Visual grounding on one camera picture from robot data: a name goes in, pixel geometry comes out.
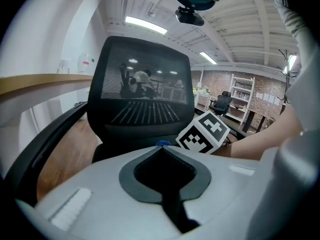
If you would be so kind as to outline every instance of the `black and white marker cube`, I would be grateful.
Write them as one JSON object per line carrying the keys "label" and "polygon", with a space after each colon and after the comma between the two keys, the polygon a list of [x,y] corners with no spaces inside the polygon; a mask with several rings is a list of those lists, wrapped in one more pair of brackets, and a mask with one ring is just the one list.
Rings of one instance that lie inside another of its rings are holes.
{"label": "black and white marker cube", "polygon": [[221,118],[207,111],[193,119],[175,140],[186,150],[211,154],[221,147],[229,132]]}

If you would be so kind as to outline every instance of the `brick wall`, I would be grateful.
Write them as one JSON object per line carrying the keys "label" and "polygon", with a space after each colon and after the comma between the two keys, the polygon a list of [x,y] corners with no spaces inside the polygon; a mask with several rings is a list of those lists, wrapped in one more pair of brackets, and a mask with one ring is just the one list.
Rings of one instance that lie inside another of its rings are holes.
{"label": "brick wall", "polygon": [[[271,117],[274,119],[278,118],[278,116],[280,115],[282,102],[280,101],[279,105],[271,104],[268,101],[265,101],[260,98],[256,98],[256,94],[257,92],[262,94],[267,93],[275,97],[283,98],[285,93],[285,88],[286,88],[286,84],[284,82],[281,82],[272,78],[260,76],[260,75],[249,74],[249,73],[208,70],[203,72],[202,87],[208,86],[210,90],[210,95],[217,97],[223,91],[229,91],[232,74],[234,74],[235,77],[240,77],[240,78],[247,78],[247,79],[255,78],[254,93],[253,93],[249,108],[257,111],[258,113],[266,115],[268,117]],[[201,75],[201,71],[191,72],[192,85],[194,88],[197,87],[197,83],[200,80],[200,75]],[[243,106],[246,104],[245,102],[242,102],[239,100],[233,100],[232,102],[235,105]],[[233,108],[230,108],[230,109],[232,110],[231,111],[232,114],[242,117],[243,112]],[[256,114],[252,120],[251,126],[257,129],[261,119],[262,119],[262,116],[259,114]]]}

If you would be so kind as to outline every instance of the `blue object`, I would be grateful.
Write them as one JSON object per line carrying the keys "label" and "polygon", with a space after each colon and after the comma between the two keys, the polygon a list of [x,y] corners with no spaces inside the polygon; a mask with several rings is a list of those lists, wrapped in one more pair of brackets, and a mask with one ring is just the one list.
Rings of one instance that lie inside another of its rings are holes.
{"label": "blue object", "polygon": [[192,8],[196,11],[209,10],[215,5],[215,1],[212,0],[177,0],[185,7]]}
{"label": "blue object", "polygon": [[167,140],[160,140],[155,145],[156,146],[171,146],[171,143]]}

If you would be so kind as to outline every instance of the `black mesh chair back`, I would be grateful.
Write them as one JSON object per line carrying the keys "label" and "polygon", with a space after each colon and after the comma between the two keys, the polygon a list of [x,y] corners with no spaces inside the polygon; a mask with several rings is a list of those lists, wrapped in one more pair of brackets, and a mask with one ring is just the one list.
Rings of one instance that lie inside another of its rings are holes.
{"label": "black mesh chair back", "polygon": [[149,41],[111,36],[88,98],[88,121],[120,153],[175,138],[194,117],[189,58]]}
{"label": "black mesh chair back", "polygon": [[209,106],[217,115],[225,115],[230,107],[232,101],[231,93],[223,91],[222,95],[218,95],[218,99],[215,101],[213,106]]}

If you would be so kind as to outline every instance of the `security camera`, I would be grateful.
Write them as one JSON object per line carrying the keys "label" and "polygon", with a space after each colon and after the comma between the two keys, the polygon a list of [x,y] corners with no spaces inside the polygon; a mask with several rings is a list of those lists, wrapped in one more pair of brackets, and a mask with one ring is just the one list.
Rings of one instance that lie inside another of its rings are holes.
{"label": "security camera", "polygon": [[175,16],[181,23],[195,26],[203,26],[205,24],[204,19],[194,9],[179,6],[178,10],[175,11]]}

